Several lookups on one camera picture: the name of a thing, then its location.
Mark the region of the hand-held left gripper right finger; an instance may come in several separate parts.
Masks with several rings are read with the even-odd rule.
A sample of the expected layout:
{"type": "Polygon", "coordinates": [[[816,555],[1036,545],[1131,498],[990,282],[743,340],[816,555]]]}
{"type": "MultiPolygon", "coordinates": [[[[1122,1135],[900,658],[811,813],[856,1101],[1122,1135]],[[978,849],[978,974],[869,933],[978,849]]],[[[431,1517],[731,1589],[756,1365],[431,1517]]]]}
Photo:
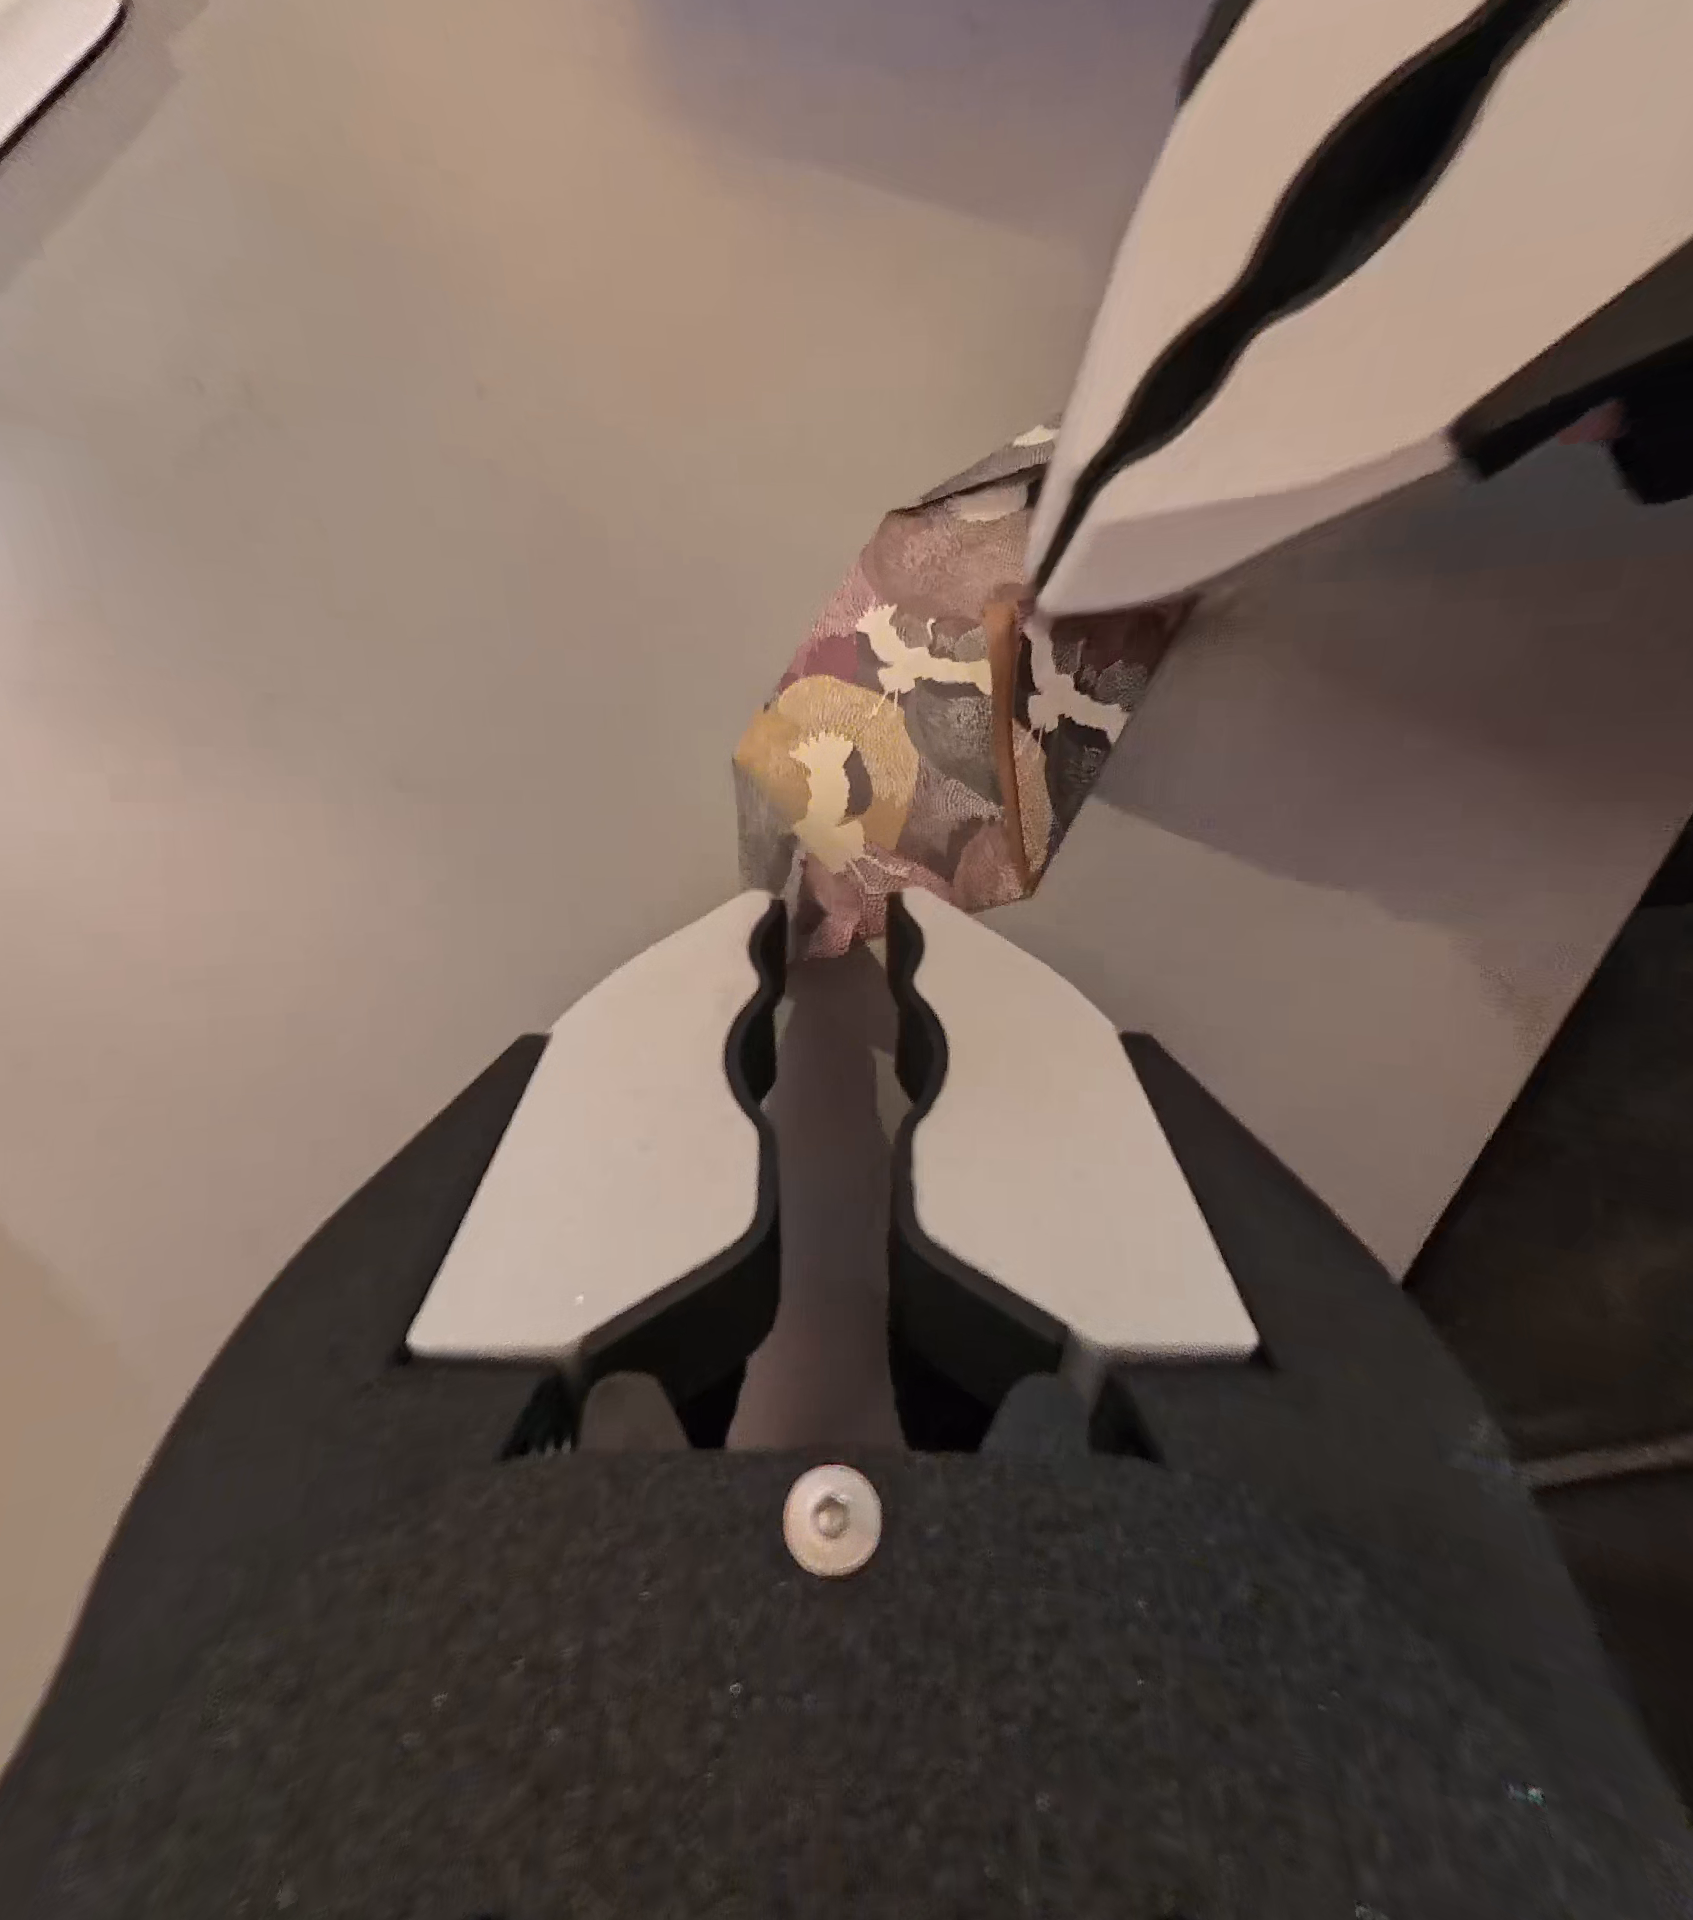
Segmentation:
{"type": "Polygon", "coordinates": [[[906,1114],[889,1371],[907,1447],[978,1447],[1010,1394],[1087,1413],[1127,1368],[1261,1333],[1115,1021],[1042,959],[907,890],[886,914],[906,1114]]]}

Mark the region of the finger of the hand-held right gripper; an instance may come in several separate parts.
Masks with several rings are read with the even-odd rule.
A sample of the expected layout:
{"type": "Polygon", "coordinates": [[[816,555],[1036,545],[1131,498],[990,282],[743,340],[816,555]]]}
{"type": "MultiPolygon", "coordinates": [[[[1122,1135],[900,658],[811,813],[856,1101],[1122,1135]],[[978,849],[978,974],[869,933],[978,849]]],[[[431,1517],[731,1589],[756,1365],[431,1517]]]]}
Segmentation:
{"type": "Polygon", "coordinates": [[[1210,6],[1029,538],[1158,604],[1608,414],[1693,494],[1693,6],[1210,6]]]}
{"type": "Polygon", "coordinates": [[[1278,206],[1414,62],[1469,32],[1462,3],[1215,8],[1167,143],[1135,206],[1087,338],[1029,540],[1056,591],[1067,548],[1122,468],[1161,453],[1316,266],[1275,266],[1278,206]]]}

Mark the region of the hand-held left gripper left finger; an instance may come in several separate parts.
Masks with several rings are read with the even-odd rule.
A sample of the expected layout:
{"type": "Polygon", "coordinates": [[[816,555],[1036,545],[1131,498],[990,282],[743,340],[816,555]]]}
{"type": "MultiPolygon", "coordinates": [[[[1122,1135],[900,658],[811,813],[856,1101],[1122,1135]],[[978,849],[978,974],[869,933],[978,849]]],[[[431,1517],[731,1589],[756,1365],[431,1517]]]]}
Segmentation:
{"type": "Polygon", "coordinates": [[[555,1019],[404,1357],[541,1369],[573,1409],[647,1376],[691,1447],[726,1447],[780,1305],[784,930],[743,891],[555,1019]]]}

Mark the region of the crane patterned origami paper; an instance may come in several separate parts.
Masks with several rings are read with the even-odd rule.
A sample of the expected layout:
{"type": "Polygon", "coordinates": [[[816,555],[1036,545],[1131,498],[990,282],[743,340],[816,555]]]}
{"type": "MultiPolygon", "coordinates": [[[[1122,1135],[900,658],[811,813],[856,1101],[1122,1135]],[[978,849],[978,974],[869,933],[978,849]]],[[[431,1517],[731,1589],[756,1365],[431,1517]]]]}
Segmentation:
{"type": "Polygon", "coordinates": [[[1063,845],[1192,600],[1005,629],[1056,423],[892,509],[732,754],[744,890],[787,950],[880,942],[894,896],[976,915],[1063,845]]]}

